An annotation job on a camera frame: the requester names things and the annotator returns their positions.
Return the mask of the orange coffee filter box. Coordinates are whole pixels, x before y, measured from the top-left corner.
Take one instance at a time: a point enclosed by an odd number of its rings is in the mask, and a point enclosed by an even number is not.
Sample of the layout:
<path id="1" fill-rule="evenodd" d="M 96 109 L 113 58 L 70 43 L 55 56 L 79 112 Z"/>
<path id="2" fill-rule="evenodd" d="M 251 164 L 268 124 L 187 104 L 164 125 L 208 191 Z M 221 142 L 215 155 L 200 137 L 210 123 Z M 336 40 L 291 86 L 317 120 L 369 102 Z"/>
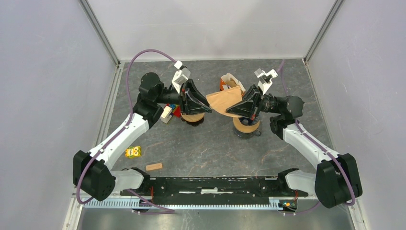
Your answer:
<path id="1" fill-rule="evenodd" d="M 227 90 L 239 86 L 241 89 L 241 95 L 245 94 L 245 87 L 242 82 L 234 77 L 231 73 L 227 73 L 220 77 L 220 91 Z"/>

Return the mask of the brown paper coffee filter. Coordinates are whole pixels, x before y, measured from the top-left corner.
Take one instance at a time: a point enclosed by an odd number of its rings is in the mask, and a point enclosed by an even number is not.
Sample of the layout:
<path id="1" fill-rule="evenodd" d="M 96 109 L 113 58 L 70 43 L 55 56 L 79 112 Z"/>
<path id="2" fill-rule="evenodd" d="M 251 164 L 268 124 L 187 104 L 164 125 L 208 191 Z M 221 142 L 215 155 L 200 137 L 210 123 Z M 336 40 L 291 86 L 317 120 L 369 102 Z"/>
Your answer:
<path id="1" fill-rule="evenodd" d="M 228 116 L 228 117 L 235 117 L 240 118 L 240 115 L 235 115 L 226 112 L 226 109 L 241 102 L 242 101 L 242 94 L 241 94 L 241 87 L 236 86 L 227 90 L 215 92 L 206 95 L 206 99 L 214 111 L 218 112 L 219 114 Z"/>

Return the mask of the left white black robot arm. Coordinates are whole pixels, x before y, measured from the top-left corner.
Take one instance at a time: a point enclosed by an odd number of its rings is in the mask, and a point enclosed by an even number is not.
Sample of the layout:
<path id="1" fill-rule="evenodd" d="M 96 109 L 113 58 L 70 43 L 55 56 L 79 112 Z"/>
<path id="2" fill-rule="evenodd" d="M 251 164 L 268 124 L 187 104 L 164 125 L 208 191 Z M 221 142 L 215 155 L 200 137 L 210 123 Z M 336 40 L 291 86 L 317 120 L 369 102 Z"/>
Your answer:
<path id="1" fill-rule="evenodd" d="M 140 170 L 113 171 L 118 158 L 141 135 L 160 120 L 163 104 L 177 104 L 183 115 L 204 115 L 212 112 L 206 98 L 197 90 L 193 79 L 187 79 L 177 91 L 174 85 L 165 87 L 158 74 L 149 72 L 141 78 L 139 94 L 125 120 L 99 145 L 78 151 L 73 158 L 73 184 L 81 204 L 81 191 L 98 201 L 111 193 L 133 189 L 138 195 L 150 190 L 150 181 Z"/>

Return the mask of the dark brown dripper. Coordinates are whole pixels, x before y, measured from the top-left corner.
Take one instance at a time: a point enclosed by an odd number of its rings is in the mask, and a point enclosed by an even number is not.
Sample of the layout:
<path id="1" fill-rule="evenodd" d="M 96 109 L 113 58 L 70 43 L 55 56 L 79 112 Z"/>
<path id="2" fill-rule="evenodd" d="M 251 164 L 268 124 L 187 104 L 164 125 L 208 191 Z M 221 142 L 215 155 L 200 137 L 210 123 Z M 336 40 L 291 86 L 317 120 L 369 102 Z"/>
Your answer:
<path id="1" fill-rule="evenodd" d="M 193 126 L 193 127 L 197 127 L 197 126 L 199 126 L 199 125 L 200 125 L 201 123 L 203 123 L 203 122 L 204 122 L 204 119 L 201 119 L 201 120 L 195 121 L 195 122 L 186 121 L 186 123 L 187 123 L 188 125 Z"/>

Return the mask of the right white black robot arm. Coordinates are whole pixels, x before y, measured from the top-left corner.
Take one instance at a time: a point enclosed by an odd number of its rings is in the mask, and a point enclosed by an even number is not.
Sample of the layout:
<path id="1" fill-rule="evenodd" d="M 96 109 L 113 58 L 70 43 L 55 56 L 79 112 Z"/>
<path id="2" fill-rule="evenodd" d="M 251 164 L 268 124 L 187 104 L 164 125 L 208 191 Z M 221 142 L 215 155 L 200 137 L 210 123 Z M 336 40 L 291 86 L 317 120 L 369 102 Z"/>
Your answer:
<path id="1" fill-rule="evenodd" d="M 288 196 L 299 190 L 315 195 L 326 208 L 354 205 L 363 193 L 355 158 L 349 153 L 336 152 L 311 135 L 298 121 L 303 108 L 304 101 L 298 96 L 264 94 L 253 85 L 242 100 L 228 107 L 226 112 L 248 119 L 260 112 L 274 113 L 275 116 L 270 117 L 272 133 L 293 146 L 316 169 L 315 173 L 297 168 L 279 173 L 276 188 L 281 195 Z"/>

